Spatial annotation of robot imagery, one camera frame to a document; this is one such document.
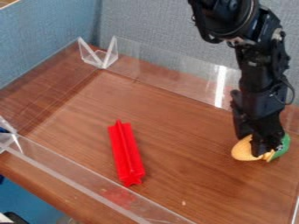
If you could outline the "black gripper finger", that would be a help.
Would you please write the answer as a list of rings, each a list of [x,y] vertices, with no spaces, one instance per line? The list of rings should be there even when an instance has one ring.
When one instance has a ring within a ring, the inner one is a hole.
[[[232,121],[237,139],[247,137],[252,133],[247,115],[232,109]]]
[[[284,137],[283,132],[277,132],[269,136],[260,136],[257,133],[252,135],[251,140],[251,152],[253,157],[268,153],[269,151],[277,151],[283,145],[281,140]]]

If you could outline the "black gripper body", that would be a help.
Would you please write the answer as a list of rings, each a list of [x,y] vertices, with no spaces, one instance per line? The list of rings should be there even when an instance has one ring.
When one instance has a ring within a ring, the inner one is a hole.
[[[247,115],[252,135],[257,133],[267,137],[277,132],[285,135],[280,123],[280,112],[285,108],[285,92],[281,84],[261,89],[233,89],[229,92],[231,109]]]

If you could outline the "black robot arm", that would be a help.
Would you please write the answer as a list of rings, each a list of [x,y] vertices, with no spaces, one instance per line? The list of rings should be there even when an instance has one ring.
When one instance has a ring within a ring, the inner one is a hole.
[[[235,49],[240,79],[239,89],[229,92],[229,106],[239,142],[231,156],[269,162],[289,147],[280,113],[293,87],[284,75],[289,56],[280,20],[259,0],[188,0],[188,4],[203,40],[225,42]]]

